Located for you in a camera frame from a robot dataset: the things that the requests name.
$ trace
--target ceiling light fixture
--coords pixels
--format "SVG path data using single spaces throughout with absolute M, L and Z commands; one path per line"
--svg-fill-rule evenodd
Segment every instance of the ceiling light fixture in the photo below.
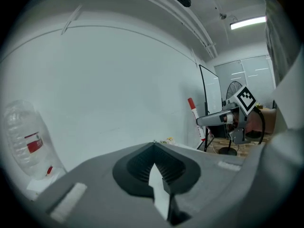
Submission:
M 258 71 L 258 70 L 264 70 L 264 69 L 268 69 L 267 67 L 266 68 L 260 68 L 260 69 L 256 69 L 256 71 Z
M 258 24 L 258 23 L 263 23 L 263 22 L 266 22 L 266 16 L 257 17 L 257 18 L 253 18 L 253 19 L 246 19 L 246 20 L 235 22 L 235 23 L 231 23 L 230 27 L 231 27 L 231 29 L 237 29 L 237 28 L 241 28 L 241 27 L 244 27 L 247 25 L 253 25 L 253 24 Z
M 234 74 L 241 74 L 241 73 L 244 73 L 244 71 L 243 72 L 234 73 Z M 234 75 L 234 74 L 231 74 L 231 75 Z

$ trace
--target plastic water bottle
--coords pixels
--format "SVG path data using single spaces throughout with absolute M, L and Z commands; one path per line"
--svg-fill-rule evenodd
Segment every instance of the plastic water bottle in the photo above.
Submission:
M 50 151 L 41 138 L 41 121 L 33 105 L 14 101 L 4 112 L 4 128 L 9 148 L 19 167 L 39 180 L 52 169 Z

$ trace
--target wooden floor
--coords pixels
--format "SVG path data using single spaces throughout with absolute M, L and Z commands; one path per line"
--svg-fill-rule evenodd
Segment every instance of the wooden floor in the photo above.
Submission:
M 266 143 L 270 139 L 271 139 L 271 135 L 270 134 L 265 134 L 265 136 L 263 138 L 263 142 Z M 249 153 L 250 147 L 257 145 L 258 141 L 259 141 L 259 139 L 257 139 L 257 142 L 251 142 L 251 143 L 248 143 L 248 144 L 241 144 L 241 145 L 239 145 L 239 149 L 238 149 L 238 145 L 235 145 L 232 142 L 231 143 L 231 147 L 234 148 L 237 151 L 237 155 L 238 156 L 246 157 L 248 155 L 248 153 Z M 212 145 L 213 145 L 214 151 L 216 153 L 218 153 L 220 148 L 222 148 L 222 147 L 228 147 L 229 146 L 229 140 L 227 140 L 227 139 L 220 139 L 220 138 L 214 139 L 212 141 Z M 211 144 L 209 145 L 209 147 L 207 149 L 208 153 L 214 153 L 212 145 Z

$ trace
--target white wall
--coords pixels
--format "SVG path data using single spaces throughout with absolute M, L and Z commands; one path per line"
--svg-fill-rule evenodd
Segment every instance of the white wall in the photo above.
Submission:
M 212 68 L 229 62 L 264 55 L 268 55 L 266 43 L 255 43 L 222 53 L 217 58 L 207 62 L 206 65 Z
M 80 2 L 81 13 L 61 35 Z M 2 49 L 0 110 L 30 101 L 67 170 L 167 137 L 196 147 L 187 98 L 204 114 L 196 66 L 204 65 L 203 50 L 179 21 L 146 0 L 36 1 Z M 4 167 L 24 191 L 29 177 L 1 145 Z

